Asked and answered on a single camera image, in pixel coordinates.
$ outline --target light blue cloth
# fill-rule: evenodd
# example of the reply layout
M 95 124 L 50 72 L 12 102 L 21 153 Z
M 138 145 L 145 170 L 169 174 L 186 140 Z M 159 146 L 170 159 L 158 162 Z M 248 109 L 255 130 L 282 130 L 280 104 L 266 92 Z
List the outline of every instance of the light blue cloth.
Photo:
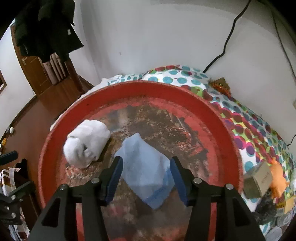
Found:
M 121 176 L 151 208 L 160 207 L 175 185 L 170 160 L 148 145 L 139 133 L 126 138 L 115 156 L 123 159 Z

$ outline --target rolled white cloth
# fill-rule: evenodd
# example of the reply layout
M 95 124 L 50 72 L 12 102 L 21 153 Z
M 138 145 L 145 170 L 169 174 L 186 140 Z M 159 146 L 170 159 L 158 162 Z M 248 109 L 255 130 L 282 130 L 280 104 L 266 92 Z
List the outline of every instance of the rolled white cloth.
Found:
M 87 168 L 97 161 L 111 133 L 98 120 L 84 120 L 67 136 L 63 151 L 67 162 L 80 168 Z

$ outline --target white container lid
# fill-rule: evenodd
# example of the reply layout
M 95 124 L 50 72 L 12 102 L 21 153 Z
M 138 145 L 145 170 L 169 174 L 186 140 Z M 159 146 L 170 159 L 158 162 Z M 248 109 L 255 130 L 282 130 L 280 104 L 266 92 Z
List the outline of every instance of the white container lid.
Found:
M 275 226 L 265 236 L 266 241 L 278 241 L 281 238 L 281 228 Z
M 276 219 L 276 224 L 277 224 L 277 226 L 282 227 L 284 225 L 289 224 L 291 222 L 292 218 L 293 218 L 292 212 L 289 211 L 286 214 L 278 217 Z

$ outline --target white wall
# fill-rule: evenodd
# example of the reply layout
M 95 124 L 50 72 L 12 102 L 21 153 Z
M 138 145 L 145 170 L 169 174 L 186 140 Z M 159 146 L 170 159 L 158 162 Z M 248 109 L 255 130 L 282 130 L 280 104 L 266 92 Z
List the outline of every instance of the white wall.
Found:
M 21 109 L 34 97 L 13 47 L 10 27 L 0 40 L 0 70 L 7 86 L 0 94 L 0 137 Z
M 247 0 L 75 2 L 75 30 L 85 47 L 71 58 L 77 72 L 96 84 L 102 77 L 168 64 L 205 68 L 222 52 L 233 19 Z M 279 29 L 296 69 L 296 47 Z M 251 2 L 226 55 L 207 73 L 213 79 L 225 77 L 235 98 L 262 115 L 286 142 L 291 140 L 296 133 L 296 85 L 267 7 Z M 296 154 L 296 141 L 292 151 Z

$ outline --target polka dot bedsheet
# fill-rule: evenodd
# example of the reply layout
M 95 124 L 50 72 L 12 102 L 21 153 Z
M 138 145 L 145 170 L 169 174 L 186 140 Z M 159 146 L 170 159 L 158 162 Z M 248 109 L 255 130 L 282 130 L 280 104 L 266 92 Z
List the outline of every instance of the polka dot bedsheet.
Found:
M 210 87 L 209 77 L 201 70 L 182 65 L 162 66 L 142 74 L 116 75 L 108 79 L 107 85 L 133 80 L 172 84 L 184 87 L 203 97 L 212 103 L 232 130 L 236 146 L 242 156 L 243 174 L 263 160 L 270 165 L 272 158 L 276 158 L 283 167 L 283 176 L 290 181 L 295 159 L 280 135 L 260 116 L 239 101 L 233 97 L 228 98 Z M 293 191 L 287 187 L 281 200 L 293 195 Z M 260 202 L 259 198 L 247 199 L 243 192 L 242 198 L 252 212 Z M 262 233 L 267 234 L 271 226 L 271 223 L 260 226 Z

